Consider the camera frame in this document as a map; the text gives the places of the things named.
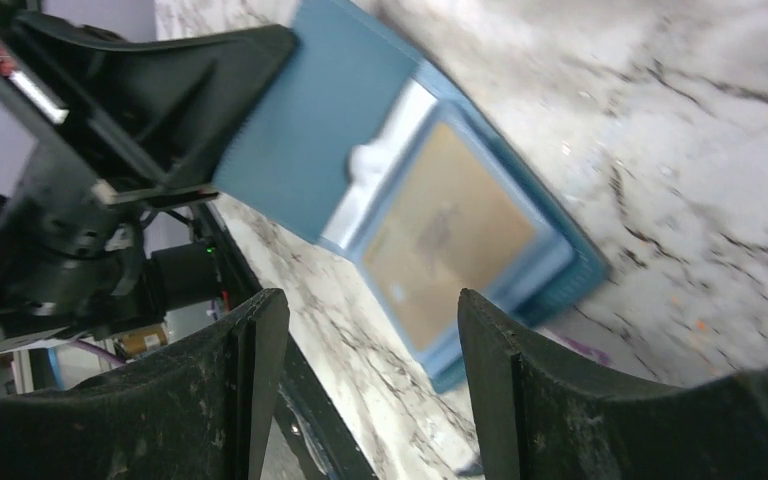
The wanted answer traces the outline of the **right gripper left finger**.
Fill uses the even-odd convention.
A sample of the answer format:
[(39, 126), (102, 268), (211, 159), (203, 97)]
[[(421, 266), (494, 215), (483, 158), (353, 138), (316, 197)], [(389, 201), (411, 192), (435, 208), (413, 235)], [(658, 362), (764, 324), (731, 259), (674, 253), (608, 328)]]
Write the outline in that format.
[(239, 479), (228, 315), (72, 389), (0, 397), (0, 479)]

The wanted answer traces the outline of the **blue leather card holder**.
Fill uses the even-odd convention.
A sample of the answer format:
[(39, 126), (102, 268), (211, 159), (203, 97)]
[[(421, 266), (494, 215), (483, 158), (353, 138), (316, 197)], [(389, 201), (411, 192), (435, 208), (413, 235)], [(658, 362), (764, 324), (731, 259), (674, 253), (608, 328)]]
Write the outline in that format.
[(466, 378), (456, 316), (415, 352), (362, 256), (433, 125), (455, 127), (540, 225), (498, 284), (477, 290), (527, 326), (586, 297), (608, 275), (598, 249), (473, 102), (441, 70), (349, 1), (303, 1), (288, 66), (234, 137), (214, 176), (226, 195), (351, 261), (433, 389)]

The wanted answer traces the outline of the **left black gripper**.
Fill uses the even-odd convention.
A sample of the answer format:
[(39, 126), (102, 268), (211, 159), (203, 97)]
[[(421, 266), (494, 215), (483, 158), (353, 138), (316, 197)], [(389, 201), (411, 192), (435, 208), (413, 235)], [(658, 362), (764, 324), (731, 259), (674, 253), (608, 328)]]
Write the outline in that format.
[(0, 77), (0, 100), (38, 140), (6, 222), (84, 259), (136, 205), (174, 209), (219, 195), (207, 183), (298, 40), (272, 24), (132, 43), (23, 12), (0, 27), (0, 45), (67, 112), (45, 117)]

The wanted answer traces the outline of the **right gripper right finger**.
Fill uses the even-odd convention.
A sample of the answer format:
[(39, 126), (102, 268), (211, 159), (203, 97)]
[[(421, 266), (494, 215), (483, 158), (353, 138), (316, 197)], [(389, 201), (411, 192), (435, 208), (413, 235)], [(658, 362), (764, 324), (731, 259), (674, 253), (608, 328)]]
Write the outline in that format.
[(768, 479), (768, 369), (692, 388), (600, 365), (478, 292), (457, 312), (489, 479)]

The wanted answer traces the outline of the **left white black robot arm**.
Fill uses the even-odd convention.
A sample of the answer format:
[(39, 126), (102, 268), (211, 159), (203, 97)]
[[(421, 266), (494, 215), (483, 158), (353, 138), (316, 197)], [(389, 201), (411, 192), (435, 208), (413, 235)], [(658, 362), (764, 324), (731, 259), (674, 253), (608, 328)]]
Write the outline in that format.
[(34, 10), (0, 19), (0, 102), (37, 140), (0, 195), (0, 352), (144, 281), (144, 215), (216, 196), (298, 43), (280, 24), (137, 43)]

